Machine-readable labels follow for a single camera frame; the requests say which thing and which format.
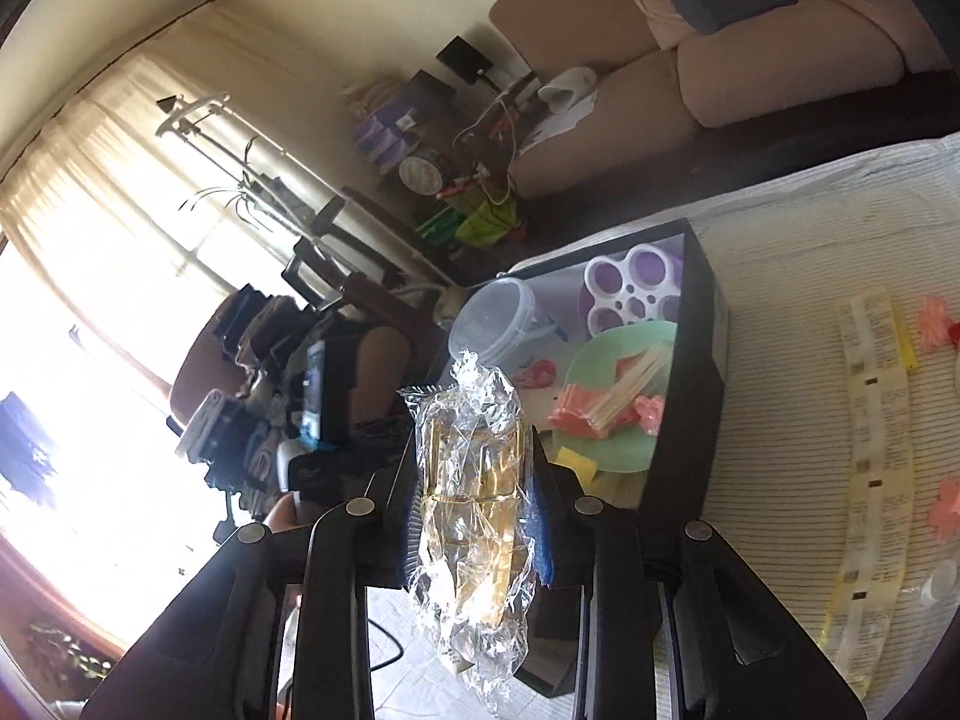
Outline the bag of wooden sticks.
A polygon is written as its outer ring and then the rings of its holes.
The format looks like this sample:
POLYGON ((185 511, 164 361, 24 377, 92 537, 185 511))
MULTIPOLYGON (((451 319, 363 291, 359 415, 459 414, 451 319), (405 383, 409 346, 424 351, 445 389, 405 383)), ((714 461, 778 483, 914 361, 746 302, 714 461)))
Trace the bag of wooden sticks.
POLYGON ((648 436, 657 436, 665 411, 664 395, 652 387, 667 374, 672 362, 669 344, 656 343, 633 358, 625 358, 612 385, 592 395, 583 418, 591 436, 605 439, 622 427, 636 424, 648 436))

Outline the clear bag of gold items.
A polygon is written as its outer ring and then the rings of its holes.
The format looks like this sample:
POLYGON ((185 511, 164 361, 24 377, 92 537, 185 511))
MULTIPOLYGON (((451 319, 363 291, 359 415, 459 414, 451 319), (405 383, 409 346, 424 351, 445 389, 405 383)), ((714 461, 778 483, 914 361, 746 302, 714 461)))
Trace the clear bag of gold items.
POLYGON ((415 538, 407 589, 436 655, 485 709, 505 708, 529 653, 540 538, 530 523, 534 431, 516 387, 467 351, 449 382, 410 387, 415 538))

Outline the white flower-shaped egg tray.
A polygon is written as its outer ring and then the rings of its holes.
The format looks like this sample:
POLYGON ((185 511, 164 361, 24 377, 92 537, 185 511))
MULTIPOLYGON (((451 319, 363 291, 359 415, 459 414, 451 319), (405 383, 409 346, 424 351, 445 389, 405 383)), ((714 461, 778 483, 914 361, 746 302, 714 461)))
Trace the white flower-shaped egg tray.
POLYGON ((583 271, 587 334, 654 320, 677 323, 682 275, 679 257, 652 244, 590 259, 583 271))

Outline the white striped table cloth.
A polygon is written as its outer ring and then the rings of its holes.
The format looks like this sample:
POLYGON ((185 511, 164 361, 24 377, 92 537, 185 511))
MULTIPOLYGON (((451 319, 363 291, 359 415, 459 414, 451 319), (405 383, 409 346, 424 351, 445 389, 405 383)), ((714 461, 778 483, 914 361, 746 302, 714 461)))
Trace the white striped table cloth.
MULTIPOLYGON (((885 146, 682 206, 729 307, 726 397, 703 512, 811 634, 827 619, 848 525, 851 420, 839 303, 874 288, 907 322, 958 296, 958 142, 885 146)), ((928 522, 958 473, 955 356, 910 377, 907 573, 866 710, 958 712, 955 595, 921 598, 955 543, 928 522)))

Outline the pink flower-shaped piece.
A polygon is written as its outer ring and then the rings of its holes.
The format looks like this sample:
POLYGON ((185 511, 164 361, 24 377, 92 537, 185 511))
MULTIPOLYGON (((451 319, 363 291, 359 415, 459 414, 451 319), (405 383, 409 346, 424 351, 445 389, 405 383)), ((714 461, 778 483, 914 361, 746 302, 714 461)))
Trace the pink flower-shaped piece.
POLYGON ((928 514, 932 536, 939 544, 946 544, 960 530, 960 479, 942 478, 937 497, 928 514))

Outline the black storage box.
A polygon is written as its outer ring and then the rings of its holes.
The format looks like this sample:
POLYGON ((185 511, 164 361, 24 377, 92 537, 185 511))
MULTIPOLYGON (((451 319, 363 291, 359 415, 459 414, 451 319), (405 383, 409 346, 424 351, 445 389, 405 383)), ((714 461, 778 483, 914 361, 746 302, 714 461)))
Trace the black storage box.
POLYGON ((578 718, 656 715, 652 640, 662 613, 656 592, 679 568, 683 527, 701 514, 724 398, 727 307, 715 273, 685 220, 650 227, 578 252, 551 254, 512 274, 529 286, 631 244, 664 244, 683 265, 679 339, 665 395, 665 427, 640 504, 619 509, 588 496, 574 473, 535 452, 530 472, 535 567, 552 589, 579 590, 578 718))

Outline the dark wooden chair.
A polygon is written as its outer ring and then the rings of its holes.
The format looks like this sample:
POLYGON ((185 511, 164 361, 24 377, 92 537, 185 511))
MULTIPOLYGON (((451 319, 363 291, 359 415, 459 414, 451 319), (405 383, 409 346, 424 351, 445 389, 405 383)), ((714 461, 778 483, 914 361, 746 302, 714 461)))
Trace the dark wooden chair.
POLYGON ((358 265, 324 242, 325 238, 334 238, 370 260, 381 259, 389 270, 391 262, 386 257, 338 226, 337 216, 345 206, 347 199, 335 195, 322 210, 314 213, 296 241, 293 257, 281 276, 319 314, 349 305, 364 317, 395 328, 410 343, 416 366, 428 369, 441 351, 444 341, 441 327, 425 310, 405 301, 402 288, 389 289, 376 283, 364 275, 358 265))

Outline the clear lidded plastic tub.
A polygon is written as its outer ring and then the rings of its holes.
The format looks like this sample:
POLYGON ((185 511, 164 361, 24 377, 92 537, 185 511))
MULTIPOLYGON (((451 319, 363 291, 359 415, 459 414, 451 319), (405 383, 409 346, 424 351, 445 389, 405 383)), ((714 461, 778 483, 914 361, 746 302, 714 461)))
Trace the clear lidded plastic tub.
POLYGON ((467 299, 448 336, 455 362, 475 359, 485 367, 516 371, 536 344, 556 332, 556 322, 523 280, 498 278, 467 299))

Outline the green shopping bag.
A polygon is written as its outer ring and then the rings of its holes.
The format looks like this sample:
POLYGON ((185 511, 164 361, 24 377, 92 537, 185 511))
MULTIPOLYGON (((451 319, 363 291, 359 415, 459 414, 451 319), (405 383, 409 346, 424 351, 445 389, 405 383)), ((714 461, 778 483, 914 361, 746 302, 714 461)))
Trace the green shopping bag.
POLYGON ((521 226, 516 200, 507 199, 499 205, 487 200, 459 224, 454 239, 475 249, 487 249, 521 226))

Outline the round white clock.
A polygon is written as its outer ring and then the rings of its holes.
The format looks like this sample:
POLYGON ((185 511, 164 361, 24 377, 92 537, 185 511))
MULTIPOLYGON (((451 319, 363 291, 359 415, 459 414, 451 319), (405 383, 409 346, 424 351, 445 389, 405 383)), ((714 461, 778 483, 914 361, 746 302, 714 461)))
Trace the round white clock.
POLYGON ((452 167, 436 149, 416 149, 398 163, 397 176, 410 192, 434 197, 451 183, 452 167))

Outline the white coat rack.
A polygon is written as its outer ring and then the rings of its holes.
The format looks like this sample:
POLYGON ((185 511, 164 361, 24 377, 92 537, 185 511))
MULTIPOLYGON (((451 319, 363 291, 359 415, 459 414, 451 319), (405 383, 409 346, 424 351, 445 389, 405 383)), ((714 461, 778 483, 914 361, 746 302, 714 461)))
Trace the white coat rack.
POLYGON ((156 137, 176 137, 200 154, 218 171, 231 177, 238 189, 236 206, 242 221, 263 226, 278 224, 288 232, 296 232, 303 238, 319 241, 337 227, 337 220, 345 202, 330 199, 320 210, 309 205, 280 176, 270 176, 252 163, 252 151, 257 145, 271 146, 282 160, 291 161, 285 149, 268 138, 262 130, 247 122, 231 109, 231 96, 223 93, 208 94, 189 101, 180 94, 166 96, 156 101, 156 107, 164 119, 156 128, 156 137), (212 121, 233 122, 249 132, 244 146, 235 149, 206 132, 205 124, 212 121))

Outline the brown sofa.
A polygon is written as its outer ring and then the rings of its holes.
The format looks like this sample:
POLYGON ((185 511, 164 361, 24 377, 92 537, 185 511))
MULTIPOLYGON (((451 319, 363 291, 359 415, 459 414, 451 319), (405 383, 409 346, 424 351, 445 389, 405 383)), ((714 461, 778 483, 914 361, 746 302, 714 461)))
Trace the brown sofa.
POLYGON ((703 132, 949 66, 911 0, 797 0, 709 36, 670 0, 496 0, 488 18, 544 94, 569 89, 512 163, 526 199, 703 132))

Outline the black speaker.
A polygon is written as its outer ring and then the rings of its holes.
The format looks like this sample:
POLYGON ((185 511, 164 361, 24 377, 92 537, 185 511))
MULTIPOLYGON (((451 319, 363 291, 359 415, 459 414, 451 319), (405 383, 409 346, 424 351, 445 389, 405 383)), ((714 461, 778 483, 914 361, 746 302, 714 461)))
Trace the black speaker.
POLYGON ((436 60, 466 85, 484 82, 493 68, 493 62, 485 54, 460 36, 453 37, 436 54, 436 60))

